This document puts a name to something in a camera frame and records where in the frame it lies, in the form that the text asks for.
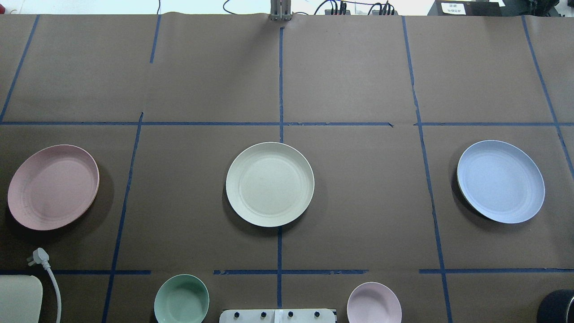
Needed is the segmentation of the pink plate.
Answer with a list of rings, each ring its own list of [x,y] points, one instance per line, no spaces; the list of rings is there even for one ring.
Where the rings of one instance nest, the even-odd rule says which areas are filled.
[[[24,227],[51,231],[81,217],[99,190],[95,159],[81,147],[60,144],[27,158],[10,181],[7,201]]]

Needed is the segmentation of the cream plate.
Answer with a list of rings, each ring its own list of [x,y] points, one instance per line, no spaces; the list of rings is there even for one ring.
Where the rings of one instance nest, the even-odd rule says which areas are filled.
[[[279,142],[258,143],[236,156],[225,189],[232,209],[244,221],[280,227],[307,210],[314,194],[314,171],[297,149]]]

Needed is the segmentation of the pink bowl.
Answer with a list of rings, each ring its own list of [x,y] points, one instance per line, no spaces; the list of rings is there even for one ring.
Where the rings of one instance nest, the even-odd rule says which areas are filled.
[[[350,323],[401,323],[402,307],[396,294],[379,282],[357,286],[347,301]]]

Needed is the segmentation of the green bowl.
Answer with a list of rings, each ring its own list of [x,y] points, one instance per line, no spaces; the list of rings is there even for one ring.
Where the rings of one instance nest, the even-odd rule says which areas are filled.
[[[154,300],[158,323],[201,323],[209,311],[205,283],[191,274],[179,274],[160,286]]]

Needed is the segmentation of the blue plate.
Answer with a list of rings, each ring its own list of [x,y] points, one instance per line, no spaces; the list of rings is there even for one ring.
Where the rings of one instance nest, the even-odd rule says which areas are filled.
[[[470,145],[457,164],[457,184],[478,213],[499,223],[523,223],[542,208],[543,174],[520,148],[500,140]]]

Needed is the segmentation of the black box with label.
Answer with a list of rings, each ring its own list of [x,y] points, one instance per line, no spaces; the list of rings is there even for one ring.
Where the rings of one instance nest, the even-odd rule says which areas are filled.
[[[435,0],[427,16],[502,17],[498,2],[486,0]]]

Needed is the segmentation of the cream toaster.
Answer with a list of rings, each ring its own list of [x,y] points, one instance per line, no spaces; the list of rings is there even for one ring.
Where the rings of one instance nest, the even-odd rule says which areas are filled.
[[[0,321],[39,322],[43,300],[40,280],[31,275],[2,275],[0,278]]]

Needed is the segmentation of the dark blue pot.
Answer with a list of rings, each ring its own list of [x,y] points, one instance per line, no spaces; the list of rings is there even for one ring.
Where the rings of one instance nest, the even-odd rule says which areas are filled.
[[[550,292],[540,303],[537,323],[573,323],[574,291],[559,289]]]

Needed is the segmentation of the aluminium frame post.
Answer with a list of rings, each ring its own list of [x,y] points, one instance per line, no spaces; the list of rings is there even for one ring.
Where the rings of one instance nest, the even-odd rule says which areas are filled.
[[[271,0],[271,21],[290,21],[292,19],[291,0]]]

